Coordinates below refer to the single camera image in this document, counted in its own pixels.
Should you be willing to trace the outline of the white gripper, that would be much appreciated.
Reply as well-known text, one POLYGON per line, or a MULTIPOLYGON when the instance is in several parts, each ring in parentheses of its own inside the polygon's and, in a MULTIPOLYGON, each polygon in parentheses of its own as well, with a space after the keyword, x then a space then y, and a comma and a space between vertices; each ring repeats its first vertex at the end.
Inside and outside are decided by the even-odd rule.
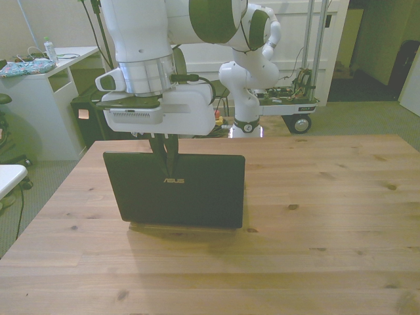
POLYGON ((209 85, 177 85, 157 98, 155 108, 124 105, 107 110, 107 124, 113 131, 152 133, 148 140, 153 155, 171 177, 179 154, 178 135, 207 135, 215 126, 212 97, 209 85))

